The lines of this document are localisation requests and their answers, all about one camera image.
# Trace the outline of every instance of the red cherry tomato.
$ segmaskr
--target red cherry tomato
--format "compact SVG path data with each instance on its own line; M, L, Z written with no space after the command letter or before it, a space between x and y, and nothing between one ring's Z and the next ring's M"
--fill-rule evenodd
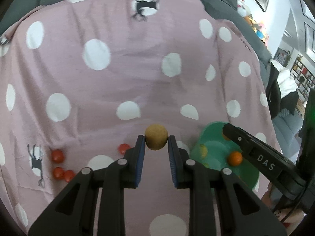
M65 171L61 167L56 167L53 170L53 176L57 180L61 180L64 178Z
M74 178L74 176L75 176L75 173L72 170L67 170L64 176L65 181L69 183Z
M55 162L55 163L61 163L65 160L65 156L63 154L63 152L60 149L57 150L53 150L51 152L51 159Z
M124 155L126 153L126 151L128 149L130 149L131 146L128 145L128 144L121 144L119 147L118 147L118 152L120 152L120 154Z

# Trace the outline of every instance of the teal plastic plate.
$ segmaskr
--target teal plastic plate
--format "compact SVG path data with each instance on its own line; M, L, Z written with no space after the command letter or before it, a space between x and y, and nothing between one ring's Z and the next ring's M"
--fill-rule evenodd
M250 189L254 189L258 182L258 169L246 159L243 159L243 162L235 167L230 166L226 161L231 152L242 151L233 141L223 137L222 129L225 124L226 122L209 124L201 133L190 157L211 169L230 168Z

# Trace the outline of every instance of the tan ball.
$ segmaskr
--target tan ball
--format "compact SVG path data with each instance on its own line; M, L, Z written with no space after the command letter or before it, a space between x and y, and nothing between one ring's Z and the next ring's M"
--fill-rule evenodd
M152 124L146 128L144 136L147 147L156 151L165 146L169 134L164 126Z

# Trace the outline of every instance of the metal screw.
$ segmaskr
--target metal screw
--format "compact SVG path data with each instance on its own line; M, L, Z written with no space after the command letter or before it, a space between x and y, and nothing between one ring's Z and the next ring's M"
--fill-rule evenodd
M89 174L91 172L91 169L90 168L83 168L82 170L81 170L81 173L83 174L83 175L87 175L87 174Z
M232 174L232 170L230 170L229 168L224 168L224 169L222 169L222 172L223 172L223 174L225 174L225 175L230 175L230 174Z
M127 160L126 159L119 159L117 162L118 162L119 165L127 164Z
M196 162L194 160L189 159L189 160L186 161L186 164L189 165L189 166L193 166L193 165L196 164Z

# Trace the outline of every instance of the plush toy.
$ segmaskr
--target plush toy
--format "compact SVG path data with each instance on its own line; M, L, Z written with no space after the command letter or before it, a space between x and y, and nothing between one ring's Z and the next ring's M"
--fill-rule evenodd
M266 27L262 22L258 24L256 34L265 46L268 46L269 35L267 34Z
M245 0L237 0L237 12L242 17L246 17L251 14L249 7L245 5Z
M259 25L256 23L255 20L253 20L252 15L244 17L245 21L252 27L255 33L257 33L257 28L259 28Z
M261 201L270 209L272 209L272 202L270 198L271 190L272 183L269 183L268 190L267 192L265 192L261 199ZM276 218L278 218L279 221L281 221L290 212L290 210L291 209L277 210L276 212L274 212L274 215L276 216ZM283 225L287 229L288 235L290 235L291 232L294 231L294 229L298 226L303 218L304 212L301 209L296 209L285 221L283 221Z

